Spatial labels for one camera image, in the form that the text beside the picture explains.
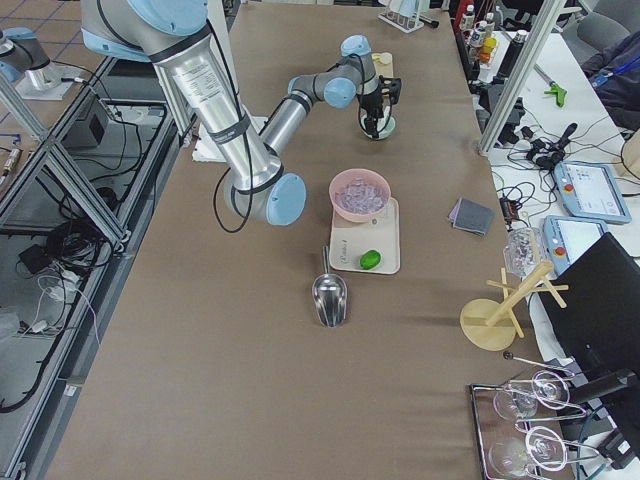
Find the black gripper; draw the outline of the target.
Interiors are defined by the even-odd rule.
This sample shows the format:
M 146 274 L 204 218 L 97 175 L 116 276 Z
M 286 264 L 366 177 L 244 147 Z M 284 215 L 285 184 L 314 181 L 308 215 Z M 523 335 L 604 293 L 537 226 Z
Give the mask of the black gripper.
M 366 112 L 363 117 L 363 125 L 366 134 L 374 137 L 374 119 L 384 116 L 384 99 L 380 89 L 375 89 L 368 94 L 360 96 L 360 107 Z

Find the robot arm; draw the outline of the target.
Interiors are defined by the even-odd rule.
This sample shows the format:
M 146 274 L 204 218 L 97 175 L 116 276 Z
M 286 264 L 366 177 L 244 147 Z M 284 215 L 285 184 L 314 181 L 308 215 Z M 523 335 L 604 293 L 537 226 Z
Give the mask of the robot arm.
M 229 167 L 218 185 L 228 208 L 245 220 L 286 226 L 304 210 L 302 178 L 278 155 L 317 102 L 342 109 L 359 104 L 358 123 L 371 139 L 389 135 L 401 82 L 377 74 L 368 39 L 353 35 L 327 71 L 292 79 L 288 93 L 256 129 L 242 104 L 221 39 L 205 1 L 84 1 L 85 46 L 105 56 L 147 62 L 166 73 L 197 114 Z

